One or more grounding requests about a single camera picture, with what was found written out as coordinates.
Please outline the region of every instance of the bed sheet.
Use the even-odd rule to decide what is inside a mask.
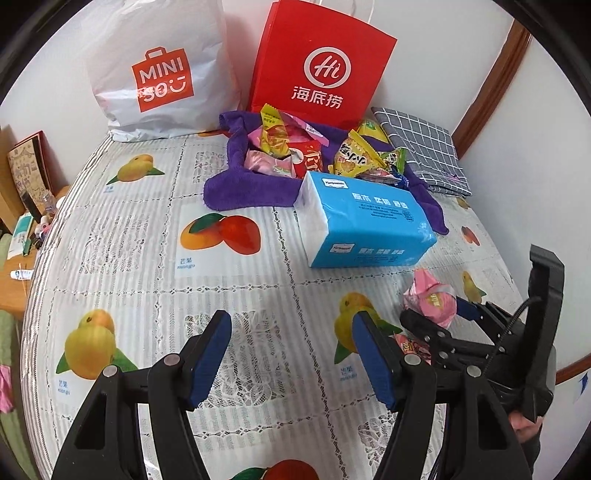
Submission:
[[[413,267],[310,269],[292,209],[212,216],[203,185],[226,168],[226,142],[223,135],[132,144],[105,139],[72,185],[38,260],[24,320],[25,418],[45,479],[92,385],[80,376],[92,376],[92,361],[86,370],[64,364],[66,339],[76,337],[69,348],[85,345],[80,332],[72,333],[88,317],[101,332],[109,327],[107,316],[90,313],[95,309],[113,320],[116,356],[126,368],[178,352],[215,310],[230,313],[232,340],[222,366],[207,400],[189,415],[212,480],[290,459],[307,463],[320,480],[373,478],[394,415],[377,402],[356,353],[335,357],[335,322],[339,304],[362,293],[399,326]],[[153,164],[141,157],[121,170],[144,154]],[[464,298],[476,291],[513,311],[521,297],[474,211],[455,197],[436,199],[450,233],[438,236],[418,266]],[[199,219],[195,245],[187,232]],[[216,243],[203,223],[214,220],[239,233],[254,225],[260,250],[248,251],[239,240]],[[458,317],[450,330],[488,340]],[[100,347],[111,348],[110,334],[104,338]],[[145,466],[150,478],[160,479],[146,406],[139,416]],[[443,425],[444,406],[437,406],[423,477],[441,447]]]

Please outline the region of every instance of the pink candy wrapper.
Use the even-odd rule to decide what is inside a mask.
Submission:
[[[404,292],[404,306],[447,328],[457,313],[456,292],[429,271],[418,268],[414,271],[413,284]]]
[[[320,145],[328,147],[329,140],[317,129],[289,113],[279,113],[281,115],[281,120],[283,120],[283,123],[285,124],[285,130],[287,130],[290,143],[317,140]],[[257,148],[261,148],[261,134],[262,126],[248,134],[248,139]]]
[[[291,178],[291,157],[277,160],[264,152],[249,150],[244,161],[244,168],[265,175]]]

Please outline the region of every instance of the snack wrapper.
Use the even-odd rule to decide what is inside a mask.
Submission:
[[[339,147],[333,171],[336,175],[354,178],[368,170],[386,168],[378,153],[355,130]]]
[[[457,313],[456,293],[451,285],[440,283],[428,270],[418,268],[413,284],[404,292],[404,307],[447,328]]]
[[[388,143],[388,137],[386,136],[386,133],[384,130],[382,130],[382,127],[373,120],[361,120],[361,123],[357,128],[357,133],[366,137],[375,138],[376,140],[380,140],[380,142]]]
[[[407,149],[405,147],[398,147],[392,152],[382,152],[379,156],[386,162],[390,171],[395,168],[400,175],[404,174],[407,157]]]
[[[290,154],[287,146],[289,136],[279,110],[269,104],[261,109],[262,132],[261,150],[275,158],[284,158]]]
[[[275,158],[290,155],[289,142],[316,140],[325,147],[329,144],[329,140],[314,127],[289,113],[280,112],[268,103],[261,109],[261,119],[259,136],[253,132],[249,139],[254,146]]]
[[[411,339],[402,333],[397,333],[394,338],[404,355],[414,353],[431,365],[431,352],[426,343]]]
[[[292,177],[291,157],[278,160],[264,152],[249,150],[246,154],[244,167],[265,175]]]
[[[322,171],[322,154],[320,142],[289,142],[291,151],[292,176],[303,179],[307,171]]]

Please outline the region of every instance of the metal screw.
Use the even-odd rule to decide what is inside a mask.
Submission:
[[[117,367],[114,365],[108,365],[103,369],[103,375],[106,377],[112,377],[117,373]]]
[[[421,357],[415,353],[409,353],[408,355],[404,355],[404,361],[409,365],[418,365],[421,363]]]
[[[176,365],[181,361],[180,356],[177,353],[171,353],[164,357],[164,365],[168,365],[169,367]]]
[[[466,368],[466,373],[474,378],[478,378],[482,374],[480,368],[478,368],[476,365],[468,365],[468,368]]]

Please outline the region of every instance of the cable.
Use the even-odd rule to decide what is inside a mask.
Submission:
[[[486,371],[488,370],[488,368],[491,365],[492,359],[496,356],[497,353],[499,353],[499,349],[501,348],[503,340],[505,339],[507,334],[511,331],[515,322],[517,322],[517,320],[519,320],[519,317],[521,316],[521,314],[525,311],[525,309],[527,307],[533,305],[534,303],[538,303],[539,301],[542,301],[542,299],[540,297],[530,297],[526,301],[524,301],[521,305],[519,305],[519,307],[517,308],[515,313],[509,319],[509,322],[507,323],[507,327],[503,331],[502,335],[497,340],[494,350],[488,356],[488,360],[486,362],[486,365],[484,366],[484,369],[482,370],[482,375],[486,374]]]

